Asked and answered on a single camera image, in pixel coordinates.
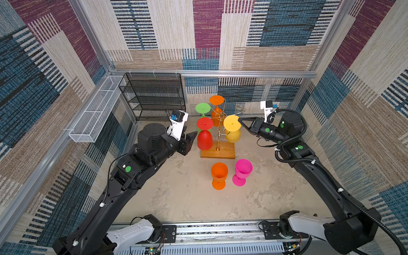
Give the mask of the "yellow wine glass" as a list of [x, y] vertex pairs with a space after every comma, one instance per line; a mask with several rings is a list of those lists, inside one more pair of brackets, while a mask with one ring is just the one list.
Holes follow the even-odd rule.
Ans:
[[241, 123], [237, 115], [230, 115], [224, 120], [224, 128], [226, 134], [226, 140], [230, 143], [236, 143], [241, 137]]

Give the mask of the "magenta wine glass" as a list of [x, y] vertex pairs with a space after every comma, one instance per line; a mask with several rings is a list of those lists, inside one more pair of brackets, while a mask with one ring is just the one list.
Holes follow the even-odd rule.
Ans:
[[253, 171], [253, 165], [251, 161], [247, 159], [239, 159], [235, 165], [235, 174], [232, 177], [233, 183], [242, 187], [246, 184], [246, 179], [250, 176]]

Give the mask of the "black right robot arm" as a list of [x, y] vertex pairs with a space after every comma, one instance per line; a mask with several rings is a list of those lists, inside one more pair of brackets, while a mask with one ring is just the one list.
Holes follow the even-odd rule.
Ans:
[[371, 242], [378, 228], [381, 228], [396, 244], [400, 254], [405, 255], [405, 246], [381, 222], [377, 209], [366, 208], [347, 192], [320, 162], [315, 152], [301, 140], [308, 127], [305, 118], [290, 109], [277, 109], [276, 113], [283, 113], [278, 126], [268, 123], [264, 118], [239, 118], [238, 121], [240, 124], [251, 122], [250, 126], [245, 126], [249, 133], [276, 143], [275, 158], [289, 164], [309, 182], [333, 217], [329, 222], [291, 211], [281, 216], [279, 227], [282, 234], [307, 233], [325, 240], [340, 254], [354, 252], [361, 255], [363, 252], [359, 248]]

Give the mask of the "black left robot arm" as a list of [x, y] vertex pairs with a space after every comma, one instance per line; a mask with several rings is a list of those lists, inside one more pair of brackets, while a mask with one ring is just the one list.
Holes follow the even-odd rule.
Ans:
[[173, 137], [175, 128], [160, 123], [147, 124], [139, 133], [137, 143], [120, 157], [113, 168], [106, 188], [77, 229], [55, 240], [53, 249], [58, 255], [117, 255], [133, 244], [160, 236], [161, 223], [149, 215], [140, 224], [118, 232], [109, 228], [118, 214], [137, 194], [146, 181], [154, 176], [175, 153], [183, 156], [191, 150], [197, 131], [185, 134], [183, 126], [179, 139]]

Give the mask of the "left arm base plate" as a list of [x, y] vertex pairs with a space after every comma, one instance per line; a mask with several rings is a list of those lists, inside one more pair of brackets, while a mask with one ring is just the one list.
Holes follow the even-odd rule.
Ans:
[[163, 225], [154, 229], [152, 241], [154, 244], [175, 243], [177, 234], [176, 225]]

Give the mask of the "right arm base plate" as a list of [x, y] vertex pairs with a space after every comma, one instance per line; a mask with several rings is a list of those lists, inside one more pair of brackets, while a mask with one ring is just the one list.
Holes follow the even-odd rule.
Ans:
[[291, 235], [283, 235], [278, 228], [276, 221], [261, 221], [258, 223], [258, 228], [263, 232], [266, 240], [308, 240], [309, 234], [295, 232]]

